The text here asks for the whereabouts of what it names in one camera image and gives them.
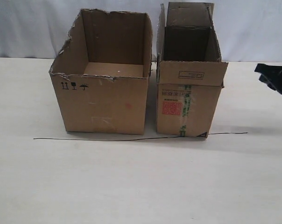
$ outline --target white tabletop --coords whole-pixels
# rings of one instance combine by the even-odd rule
[[[52,60],[0,58],[0,224],[282,224],[282,95],[230,63],[207,140],[66,133]]]

